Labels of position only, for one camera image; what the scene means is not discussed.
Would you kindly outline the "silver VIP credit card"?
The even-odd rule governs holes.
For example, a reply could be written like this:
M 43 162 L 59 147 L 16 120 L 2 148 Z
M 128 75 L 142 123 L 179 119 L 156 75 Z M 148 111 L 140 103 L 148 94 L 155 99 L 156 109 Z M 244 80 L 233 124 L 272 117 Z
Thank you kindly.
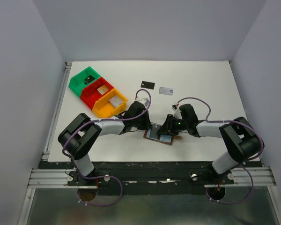
M 173 95 L 173 89 L 172 88 L 166 88 L 166 87 L 160 87 L 159 88 L 159 94 L 172 96 Z

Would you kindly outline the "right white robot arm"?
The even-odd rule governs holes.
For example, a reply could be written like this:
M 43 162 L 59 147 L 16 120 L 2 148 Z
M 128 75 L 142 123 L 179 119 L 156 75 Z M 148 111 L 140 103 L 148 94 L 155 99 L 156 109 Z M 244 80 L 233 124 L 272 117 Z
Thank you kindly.
M 244 117 L 234 120 L 199 120 L 191 104 L 173 106 L 175 113 L 168 114 L 164 124 L 156 132 L 158 135 L 178 135 L 187 131 L 194 137 L 221 138 L 227 151 L 211 164 L 206 178 L 210 183 L 218 183 L 223 173 L 240 163 L 250 160 L 264 148 L 262 139 L 255 133 Z

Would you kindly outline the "brown leather card holder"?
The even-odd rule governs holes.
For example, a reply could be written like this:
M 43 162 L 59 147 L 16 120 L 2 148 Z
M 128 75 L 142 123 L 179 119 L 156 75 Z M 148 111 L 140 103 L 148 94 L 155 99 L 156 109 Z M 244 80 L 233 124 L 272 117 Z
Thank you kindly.
M 143 138 L 151 140 L 151 141 L 154 141 L 154 142 L 163 143 L 163 144 L 166 144 L 166 145 L 172 145 L 174 140 L 177 140 L 177 141 L 181 141 L 182 140 L 182 137 L 178 136 L 178 135 L 176 135 L 176 136 L 159 135 L 159 139 L 152 139 L 152 138 L 149 137 L 150 131 L 151 131 L 151 128 L 147 129 L 145 131 L 145 133 L 144 133 Z

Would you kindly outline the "black credit card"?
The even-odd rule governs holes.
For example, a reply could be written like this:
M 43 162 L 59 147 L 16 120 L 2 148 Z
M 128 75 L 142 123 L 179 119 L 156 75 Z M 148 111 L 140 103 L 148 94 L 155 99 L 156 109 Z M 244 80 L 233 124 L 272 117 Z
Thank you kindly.
M 160 129 L 161 125 L 153 124 L 149 137 L 152 139 L 159 139 L 158 130 Z
M 153 90 L 155 88 L 155 83 L 154 82 L 142 81 L 141 82 L 141 88 Z

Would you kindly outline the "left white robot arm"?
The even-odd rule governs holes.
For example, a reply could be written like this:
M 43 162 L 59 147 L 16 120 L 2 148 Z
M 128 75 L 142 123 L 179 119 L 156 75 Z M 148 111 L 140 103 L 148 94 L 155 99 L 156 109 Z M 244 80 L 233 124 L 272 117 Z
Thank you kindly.
M 94 181 L 94 166 L 88 155 L 98 137 L 121 135 L 132 129 L 147 130 L 152 127 L 147 107 L 149 100 L 142 98 L 134 101 L 128 110 L 111 118 L 91 120 L 85 113 L 80 113 L 59 134 L 58 142 L 63 147 L 63 154 L 71 159 L 79 170 L 78 179 L 84 185 Z

